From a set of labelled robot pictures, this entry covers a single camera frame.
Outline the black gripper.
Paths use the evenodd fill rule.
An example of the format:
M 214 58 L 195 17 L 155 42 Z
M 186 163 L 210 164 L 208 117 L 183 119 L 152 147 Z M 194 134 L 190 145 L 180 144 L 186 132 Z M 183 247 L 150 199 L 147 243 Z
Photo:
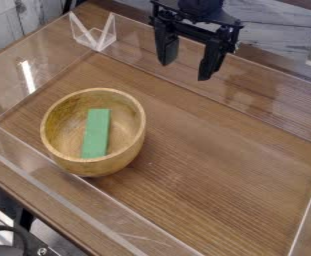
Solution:
M 242 21 L 223 10 L 224 0 L 151 0 L 155 22 L 155 46 L 158 60 L 163 66 L 178 57 L 178 34 L 206 42 L 199 64 L 198 80 L 206 81 L 219 71 L 226 52 L 236 48 Z

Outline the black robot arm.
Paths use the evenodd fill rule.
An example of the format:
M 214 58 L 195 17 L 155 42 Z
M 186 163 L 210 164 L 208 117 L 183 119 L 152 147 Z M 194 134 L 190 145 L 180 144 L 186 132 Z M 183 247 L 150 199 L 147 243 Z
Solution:
M 179 51 L 179 37 L 204 45 L 198 80 L 206 81 L 220 69 L 224 57 L 236 50 L 243 24 L 223 10 L 224 0 L 150 0 L 158 60 L 170 65 Z

